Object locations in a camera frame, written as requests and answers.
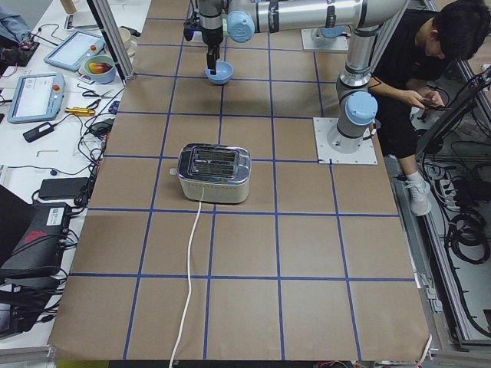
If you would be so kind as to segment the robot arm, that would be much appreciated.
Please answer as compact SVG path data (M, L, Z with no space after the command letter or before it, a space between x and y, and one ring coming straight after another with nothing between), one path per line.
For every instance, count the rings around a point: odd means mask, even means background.
M228 35L238 43L253 35L294 29L351 27L348 54L336 90L341 115L329 130L329 146L340 153L354 153L369 124L374 122L377 103L368 93L371 72L377 65L377 35L386 21L401 15L404 1L196 1L197 9L183 24L183 35L191 40L200 32L207 45L207 71L217 72L219 50Z

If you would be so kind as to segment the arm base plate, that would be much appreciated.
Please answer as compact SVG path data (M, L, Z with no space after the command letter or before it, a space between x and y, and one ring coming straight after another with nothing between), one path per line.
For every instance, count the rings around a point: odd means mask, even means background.
M314 117L315 143L320 164L377 165L373 135L367 126L358 138L338 132L338 118Z

